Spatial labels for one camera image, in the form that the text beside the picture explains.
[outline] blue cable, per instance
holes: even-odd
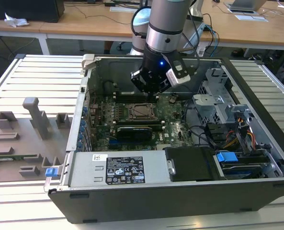
[[[214,49],[213,49],[213,51],[212,51],[212,53],[211,53],[211,55],[210,55],[210,57],[212,57],[213,54],[214,54],[214,52],[215,52],[216,49],[217,49],[217,46],[218,46],[217,36],[216,36],[216,32],[213,31],[212,28],[211,28],[209,25],[206,25],[206,27],[211,31],[211,33],[212,33],[212,34],[214,35],[214,37],[215,37],[215,46],[214,46]]]

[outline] motherboard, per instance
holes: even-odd
[[[162,150],[192,146],[186,101],[164,94],[152,101],[91,94],[86,119],[92,151]]]

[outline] computer case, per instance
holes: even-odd
[[[57,23],[63,12],[63,0],[0,0],[0,19],[7,13],[14,18]]]

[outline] power supply label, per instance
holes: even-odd
[[[143,157],[108,157],[106,170],[108,185],[145,183]]]

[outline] laptop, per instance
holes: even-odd
[[[231,10],[241,11],[257,11],[267,0],[235,0],[233,3],[226,3],[225,5]]]

